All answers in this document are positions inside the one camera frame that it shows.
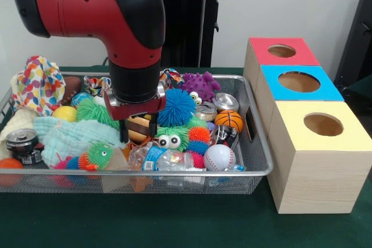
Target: light blue towel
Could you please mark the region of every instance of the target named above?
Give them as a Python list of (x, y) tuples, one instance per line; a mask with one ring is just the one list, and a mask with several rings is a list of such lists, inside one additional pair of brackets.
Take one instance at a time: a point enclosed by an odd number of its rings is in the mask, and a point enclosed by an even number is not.
[(125, 148), (125, 144), (120, 142), (118, 130), (96, 120), (70, 123), (55, 117), (37, 117), (34, 129), (39, 141), (45, 146), (41, 155), (49, 168), (60, 162), (57, 153), (62, 160), (67, 156), (80, 156), (94, 142), (105, 142), (113, 148)]

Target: cable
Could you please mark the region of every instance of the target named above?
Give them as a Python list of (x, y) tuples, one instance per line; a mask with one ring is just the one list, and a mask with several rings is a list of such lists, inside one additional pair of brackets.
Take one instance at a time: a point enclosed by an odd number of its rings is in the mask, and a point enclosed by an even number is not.
[(106, 65), (106, 62), (109, 61), (109, 57), (106, 57), (104, 60), (103, 60), (103, 63), (102, 63), (102, 66)]

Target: green spiky ball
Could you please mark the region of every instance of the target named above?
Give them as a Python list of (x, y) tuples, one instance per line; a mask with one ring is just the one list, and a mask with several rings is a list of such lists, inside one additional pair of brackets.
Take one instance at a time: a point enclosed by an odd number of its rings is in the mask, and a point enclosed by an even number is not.
[(201, 120), (197, 116), (193, 116), (192, 119), (190, 120), (190, 122), (185, 125), (185, 127), (188, 128), (188, 129), (191, 129), (191, 128), (194, 128), (194, 127), (207, 128), (207, 122), (205, 122), (204, 120)]
[(99, 123), (106, 124), (119, 130), (119, 122), (112, 120), (107, 109), (99, 104), (96, 104), (93, 99), (84, 99), (77, 106), (77, 121), (81, 120), (96, 120)]
[(180, 146), (176, 149), (177, 151), (183, 152), (188, 146), (188, 129), (186, 127), (159, 127), (156, 137), (158, 138), (162, 135), (177, 135), (180, 137), (181, 143)]
[(104, 170), (110, 163), (113, 149), (107, 144), (98, 142), (94, 143), (88, 151), (88, 161), (90, 164), (98, 166), (98, 170)]

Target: mini basketball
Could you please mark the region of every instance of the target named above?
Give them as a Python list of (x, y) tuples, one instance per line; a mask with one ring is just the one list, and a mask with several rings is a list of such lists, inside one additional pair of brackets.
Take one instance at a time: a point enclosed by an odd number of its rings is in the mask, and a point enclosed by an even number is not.
[(214, 123), (216, 125), (226, 125), (229, 127), (234, 127), (238, 133), (243, 129), (243, 119), (242, 117), (233, 110), (224, 110), (220, 112), (215, 120)]

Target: white wall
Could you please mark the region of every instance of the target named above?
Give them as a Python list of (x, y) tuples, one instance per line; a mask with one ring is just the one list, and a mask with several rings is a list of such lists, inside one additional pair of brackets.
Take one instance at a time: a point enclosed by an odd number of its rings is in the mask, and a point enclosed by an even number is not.
[[(250, 36), (304, 37), (330, 76), (334, 76), (358, 0), (219, 0), (220, 32), (212, 66), (242, 67)], [(100, 64), (105, 48), (98, 40), (43, 39), (29, 34), (14, 0), (0, 0), (0, 88), (26, 59), (41, 54), (59, 65)]]

